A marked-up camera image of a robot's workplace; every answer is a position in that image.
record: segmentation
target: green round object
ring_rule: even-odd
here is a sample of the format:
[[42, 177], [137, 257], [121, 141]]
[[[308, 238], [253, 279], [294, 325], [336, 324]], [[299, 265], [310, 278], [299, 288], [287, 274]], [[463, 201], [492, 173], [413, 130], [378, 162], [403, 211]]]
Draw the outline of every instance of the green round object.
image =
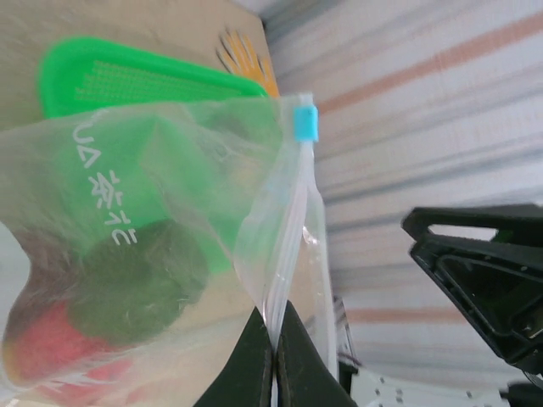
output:
[[83, 334], [118, 346], [140, 343], [199, 300], [209, 270], [196, 240], [173, 220], [142, 227], [137, 238], [120, 246], [108, 239], [83, 258], [69, 302], [71, 323]]

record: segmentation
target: plastic zipper bag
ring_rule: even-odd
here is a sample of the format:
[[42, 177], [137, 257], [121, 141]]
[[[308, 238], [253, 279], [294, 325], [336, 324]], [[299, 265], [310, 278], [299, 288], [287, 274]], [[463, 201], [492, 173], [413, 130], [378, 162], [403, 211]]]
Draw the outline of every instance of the plastic zipper bag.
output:
[[322, 200], [294, 134], [307, 104], [146, 104], [0, 134], [0, 398], [192, 405], [253, 301], [276, 340], [302, 241], [332, 369]]

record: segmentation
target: white wall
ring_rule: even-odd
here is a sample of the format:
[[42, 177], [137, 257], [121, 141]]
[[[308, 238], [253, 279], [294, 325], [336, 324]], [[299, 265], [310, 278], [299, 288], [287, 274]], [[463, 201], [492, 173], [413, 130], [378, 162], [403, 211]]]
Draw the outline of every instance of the white wall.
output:
[[419, 270], [413, 206], [543, 199], [543, 1], [345, 0], [271, 44], [282, 93], [315, 93], [333, 285], [384, 374], [503, 384]]

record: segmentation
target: orange stripe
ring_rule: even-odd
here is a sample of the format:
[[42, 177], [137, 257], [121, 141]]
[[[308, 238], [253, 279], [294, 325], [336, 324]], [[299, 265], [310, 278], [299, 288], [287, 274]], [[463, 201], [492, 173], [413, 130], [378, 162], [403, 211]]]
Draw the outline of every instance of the orange stripe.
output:
[[466, 323], [462, 314], [453, 308], [348, 309], [347, 320], [350, 324]]
[[543, 31], [543, 12], [497, 30], [487, 32], [481, 36], [476, 36], [469, 41], [437, 53], [432, 58], [426, 59], [405, 70], [400, 70], [319, 103], [319, 112], [320, 114], [327, 114], [345, 108], [350, 104], [358, 103], [395, 87], [405, 85], [407, 82], [442, 70], [448, 70], [454, 66], [464, 64], [471, 59], [493, 53], [500, 48], [519, 42], [540, 31]]

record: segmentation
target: white surface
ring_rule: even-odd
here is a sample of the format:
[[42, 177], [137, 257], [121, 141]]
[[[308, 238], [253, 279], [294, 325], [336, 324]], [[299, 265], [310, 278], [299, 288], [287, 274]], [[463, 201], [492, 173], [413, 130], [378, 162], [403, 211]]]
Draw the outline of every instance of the white surface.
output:
[[471, 389], [455, 389], [428, 386], [415, 382], [403, 382], [376, 375], [361, 369], [353, 376], [351, 397], [359, 407], [508, 407], [498, 389], [474, 392]]

